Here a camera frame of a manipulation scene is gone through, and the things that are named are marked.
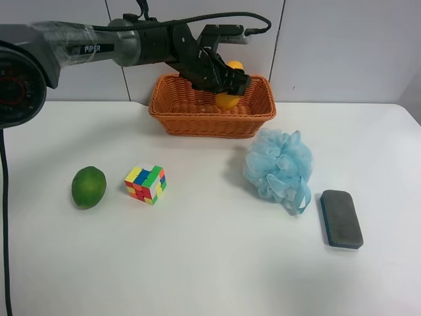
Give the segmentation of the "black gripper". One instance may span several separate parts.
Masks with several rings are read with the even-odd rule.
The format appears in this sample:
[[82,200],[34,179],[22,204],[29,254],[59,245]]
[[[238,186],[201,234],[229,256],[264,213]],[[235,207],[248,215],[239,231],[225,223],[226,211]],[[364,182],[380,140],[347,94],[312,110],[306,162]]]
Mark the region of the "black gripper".
[[242,68],[227,66],[222,57],[201,47],[187,24],[169,27],[170,58],[165,63],[192,83],[196,90],[244,95],[251,77]]

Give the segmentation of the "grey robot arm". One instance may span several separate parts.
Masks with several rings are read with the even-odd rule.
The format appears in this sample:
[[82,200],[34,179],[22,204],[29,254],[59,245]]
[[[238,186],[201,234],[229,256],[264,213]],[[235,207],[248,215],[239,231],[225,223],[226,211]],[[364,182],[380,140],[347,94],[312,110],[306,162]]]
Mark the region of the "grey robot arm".
[[208,25],[194,38],[185,22],[113,20],[107,26],[36,22],[1,26],[1,127],[34,118],[55,89],[61,70],[112,60],[129,67],[166,63],[195,90],[243,95],[251,77],[228,66],[219,43],[239,43],[242,26]]

